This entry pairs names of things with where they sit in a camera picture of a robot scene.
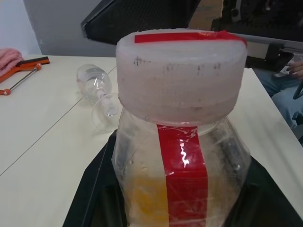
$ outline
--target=white cylindrical lid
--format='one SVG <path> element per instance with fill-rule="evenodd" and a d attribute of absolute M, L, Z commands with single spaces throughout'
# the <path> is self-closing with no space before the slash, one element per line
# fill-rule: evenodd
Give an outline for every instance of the white cylindrical lid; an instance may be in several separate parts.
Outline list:
<path fill-rule="evenodd" d="M 236 104 L 246 56 L 245 42 L 227 32 L 132 33 L 116 49 L 120 102 L 133 115 L 162 124 L 215 122 Z"/>

